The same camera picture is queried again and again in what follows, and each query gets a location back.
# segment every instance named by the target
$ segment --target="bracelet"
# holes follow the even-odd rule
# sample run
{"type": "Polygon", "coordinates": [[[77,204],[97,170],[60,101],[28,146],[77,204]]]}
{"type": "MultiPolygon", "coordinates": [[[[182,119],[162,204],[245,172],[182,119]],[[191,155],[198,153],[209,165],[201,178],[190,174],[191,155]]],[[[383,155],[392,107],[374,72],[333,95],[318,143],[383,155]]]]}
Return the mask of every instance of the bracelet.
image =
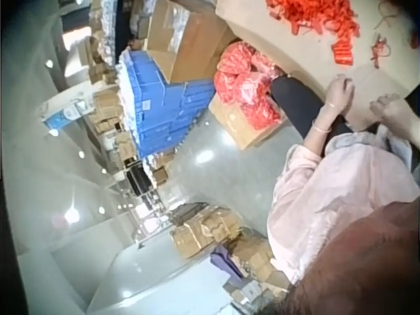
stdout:
{"type": "Polygon", "coordinates": [[[319,133],[330,133],[331,132],[331,128],[329,128],[328,130],[322,130],[320,128],[318,128],[317,126],[315,126],[315,119],[312,120],[312,128],[314,128],[316,131],[318,131],[319,133]]]}
{"type": "Polygon", "coordinates": [[[335,108],[335,105],[330,102],[325,102],[325,105],[331,106],[332,108],[335,108]]]}

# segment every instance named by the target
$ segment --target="tiled floor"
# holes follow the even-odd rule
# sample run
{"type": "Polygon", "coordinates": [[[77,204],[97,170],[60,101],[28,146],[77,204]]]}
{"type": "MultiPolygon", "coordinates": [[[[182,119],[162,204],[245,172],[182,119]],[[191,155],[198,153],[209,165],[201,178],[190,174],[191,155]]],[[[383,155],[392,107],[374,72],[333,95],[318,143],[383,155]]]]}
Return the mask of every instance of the tiled floor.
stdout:
{"type": "Polygon", "coordinates": [[[287,150],[301,142],[288,122],[257,148],[240,151],[210,112],[190,131],[159,189],[169,208],[207,201],[231,208],[249,227],[266,234],[266,219],[287,150]]]}

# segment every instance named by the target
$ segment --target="red bag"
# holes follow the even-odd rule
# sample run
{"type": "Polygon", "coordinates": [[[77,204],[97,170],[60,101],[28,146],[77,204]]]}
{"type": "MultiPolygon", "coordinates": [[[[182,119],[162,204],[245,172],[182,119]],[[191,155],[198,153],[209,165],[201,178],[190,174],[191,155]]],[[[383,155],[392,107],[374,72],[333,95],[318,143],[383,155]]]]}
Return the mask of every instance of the red bag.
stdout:
{"type": "Polygon", "coordinates": [[[227,74],[251,71],[251,57],[255,49],[244,41],[230,44],[222,54],[217,69],[227,74]]]}
{"type": "Polygon", "coordinates": [[[265,73],[249,72],[240,74],[233,86],[234,100],[239,103],[256,105],[270,88],[271,79],[265,73]]]}
{"type": "Polygon", "coordinates": [[[221,71],[216,72],[214,78],[215,88],[222,102],[228,104],[233,101],[233,87],[236,78],[236,74],[229,74],[221,71]]]}
{"type": "Polygon", "coordinates": [[[284,74],[282,69],[277,67],[273,61],[259,51],[251,57],[251,63],[259,72],[267,74],[270,79],[276,79],[278,76],[284,74]]]}
{"type": "Polygon", "coordinates": [[[267,128],[275,123],[279,123],[282,119],[282,116],[273,109],[268,96],[262,97],[255,106],[242,104],[241,110],[255,130],[267,128]]]}

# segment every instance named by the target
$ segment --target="worktable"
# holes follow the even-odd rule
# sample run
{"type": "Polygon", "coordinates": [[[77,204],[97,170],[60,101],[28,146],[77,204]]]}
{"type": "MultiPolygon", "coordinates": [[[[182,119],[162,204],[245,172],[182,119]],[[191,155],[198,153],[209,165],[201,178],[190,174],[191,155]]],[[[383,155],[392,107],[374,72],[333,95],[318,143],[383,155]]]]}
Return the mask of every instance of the worktable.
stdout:
{"type": "Polygon", "coordinates": [[[419,50],[410,47],[413,24],[401,12],[397,17],[388,18],[389,25],[383,22],[375,30],[383,18],[378,10],[379,0],[350,2],[360,25],[360,37],[352,41],[353,66],[335,63],[331,50],[331,45],[337,41],[334,35],[326,30],[318,35],[308,28],[301,28],[298,35],[293,35],[290,22],[269,16],[265,0],[218,0],[216,13],[238,37],[321,97],[337,74],[351,77],[356,90],[346,118],[352,128],[359,131],[376,120],[369,111],[369,102],[385,93],[406,97],[418,86],[419,50]],[[389,57],[379,58],[379,69],[371,60],[375,32],[385,36],[391,48],[389,57]]]}

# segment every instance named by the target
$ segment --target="pink blouse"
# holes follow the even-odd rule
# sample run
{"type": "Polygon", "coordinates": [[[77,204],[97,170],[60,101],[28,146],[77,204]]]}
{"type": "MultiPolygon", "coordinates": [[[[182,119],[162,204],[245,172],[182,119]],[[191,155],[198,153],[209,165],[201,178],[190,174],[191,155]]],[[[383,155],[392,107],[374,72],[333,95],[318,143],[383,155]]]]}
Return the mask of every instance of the pink blouse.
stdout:
{"type": "Polygon", "coordinates": [[[420,189],[404,164],[410,163],[409,147],[387,129],[336,136],[324,159],[304,146],[292,147],[268,216],[272,264],[294,284],[350,223],[393,201],[416,199],[420,189]],[[386,138],[394,153],[387,151],[386,138]]]}

